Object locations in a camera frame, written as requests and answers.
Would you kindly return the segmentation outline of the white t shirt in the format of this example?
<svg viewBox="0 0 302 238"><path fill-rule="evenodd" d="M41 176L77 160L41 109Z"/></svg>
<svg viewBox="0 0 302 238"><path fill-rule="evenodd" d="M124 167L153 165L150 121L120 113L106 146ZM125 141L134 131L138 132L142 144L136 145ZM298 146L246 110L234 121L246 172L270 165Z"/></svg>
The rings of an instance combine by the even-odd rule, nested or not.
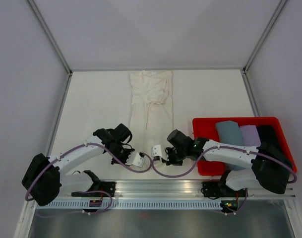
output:
<svg viewBox="0 0 302 238"><path fill-rule="evenodd" d="M173 131L173 72L139 71L129 74L131 85L131 145L139 152L151 154L160 145L167 160L167 136Z"/></svg>

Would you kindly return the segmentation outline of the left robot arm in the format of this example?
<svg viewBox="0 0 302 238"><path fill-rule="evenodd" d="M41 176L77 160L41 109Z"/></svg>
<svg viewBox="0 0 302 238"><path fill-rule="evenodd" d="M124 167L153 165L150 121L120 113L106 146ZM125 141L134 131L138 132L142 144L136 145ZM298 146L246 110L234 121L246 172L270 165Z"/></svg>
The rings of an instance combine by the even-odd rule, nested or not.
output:
<svg viewBox="0 0 302 238"><path fill-rule="evenodd" d="M135 151L130 146L132 132L122 123L112 129L98 129L82 143L62 153L32 159L23 179L25 200L45 206L60 194L96 196L100 180L92 171L71 175L69 171L87 160L108 153L112 164L128 168L127 161Z"/></svg>

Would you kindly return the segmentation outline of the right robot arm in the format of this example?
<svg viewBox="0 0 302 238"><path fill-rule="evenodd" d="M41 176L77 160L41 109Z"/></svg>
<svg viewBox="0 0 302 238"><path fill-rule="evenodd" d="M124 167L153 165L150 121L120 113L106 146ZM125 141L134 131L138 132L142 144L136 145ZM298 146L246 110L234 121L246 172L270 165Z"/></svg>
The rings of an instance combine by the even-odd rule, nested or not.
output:
<svg viewBox="0 0 302 238"><path fill-rule="evenodd" d="M236 146L198 137L195 140L175 129L167 141L169 165L181 165L184 159L196 162L220 162L233 170L223 173L218 184L219 192L229 196L244 188L263 188L275 194L284 194L293 164L275 146L263 142L260 146Z"/></svg>

